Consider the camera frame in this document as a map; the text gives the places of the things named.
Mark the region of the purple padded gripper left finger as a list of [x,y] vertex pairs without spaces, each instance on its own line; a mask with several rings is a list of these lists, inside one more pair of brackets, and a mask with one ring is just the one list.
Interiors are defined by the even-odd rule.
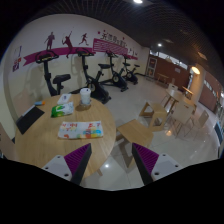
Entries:
[[91,154],[91,144],[88,143],[66,156],[56,155],[44,165],[42,169],[79,185],[82,181]]

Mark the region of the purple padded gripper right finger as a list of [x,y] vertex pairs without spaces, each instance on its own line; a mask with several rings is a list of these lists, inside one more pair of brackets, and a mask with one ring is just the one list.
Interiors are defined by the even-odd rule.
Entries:
[[182,169],[168,154],[157,154],[137,143],[132,144],[132,155],[145,185]]

